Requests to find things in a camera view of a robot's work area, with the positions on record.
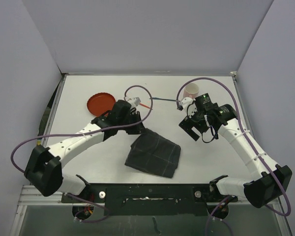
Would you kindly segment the pink white mug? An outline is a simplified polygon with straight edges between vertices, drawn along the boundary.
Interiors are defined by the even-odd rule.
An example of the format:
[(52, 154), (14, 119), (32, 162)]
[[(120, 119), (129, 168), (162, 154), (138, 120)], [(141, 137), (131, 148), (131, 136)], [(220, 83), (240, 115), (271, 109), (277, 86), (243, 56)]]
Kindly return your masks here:
[(196, 98), (199, 95), (199, 87), (195, 83), (189, 83), (184, 87), (183, 98)]

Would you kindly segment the dark checked cloth placemat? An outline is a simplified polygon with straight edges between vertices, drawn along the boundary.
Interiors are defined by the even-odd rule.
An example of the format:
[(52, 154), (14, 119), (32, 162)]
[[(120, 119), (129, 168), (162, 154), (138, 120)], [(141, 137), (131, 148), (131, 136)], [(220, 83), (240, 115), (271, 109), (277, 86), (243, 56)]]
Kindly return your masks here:
[(150, 175), (173, 178), (180, 159), (179, 145), (146, 129), (130, 147), (125, 166)]

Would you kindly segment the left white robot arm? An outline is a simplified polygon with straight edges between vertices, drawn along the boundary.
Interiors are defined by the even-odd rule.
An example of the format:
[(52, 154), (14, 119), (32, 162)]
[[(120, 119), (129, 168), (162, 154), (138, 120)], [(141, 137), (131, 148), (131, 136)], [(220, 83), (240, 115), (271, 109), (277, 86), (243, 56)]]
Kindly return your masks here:
[(90, 197), (89, 183), (80, 175), (66, 175), (63, 167), (89, 147), (101, 143), (124, 130), (129, 135), (142, 134), (145, 130), (137, 106), (138, 97), (118, 100), (112, 110), (94, 118), (74, 137), (49, 147), (34, 148), (25, 169), (25, 177), (39, 192), (51, 196), (55, 192), (71, 193), (79, 202)]

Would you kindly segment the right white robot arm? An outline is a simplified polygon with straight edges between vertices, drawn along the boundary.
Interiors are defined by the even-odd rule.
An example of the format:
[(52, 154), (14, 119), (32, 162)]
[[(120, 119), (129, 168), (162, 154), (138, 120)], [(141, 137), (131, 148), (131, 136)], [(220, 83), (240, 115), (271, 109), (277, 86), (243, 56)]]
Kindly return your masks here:
[(274, 199), (285, 195), (292, 177), (292, 170), (280, 166), (260, 147), (238, 119), (235, 109), (225, 104), (185, 98), (177, 108), (186, 112), (179, 126), (195, 141), (211, 130), (213, 139), (223, 137), (235, 150), (248, 169), (249, 180), (222, 175), (209, 183), (209, 195), (215, 201), (225, 196), (244, 197), (256, 208), (267, 206)]

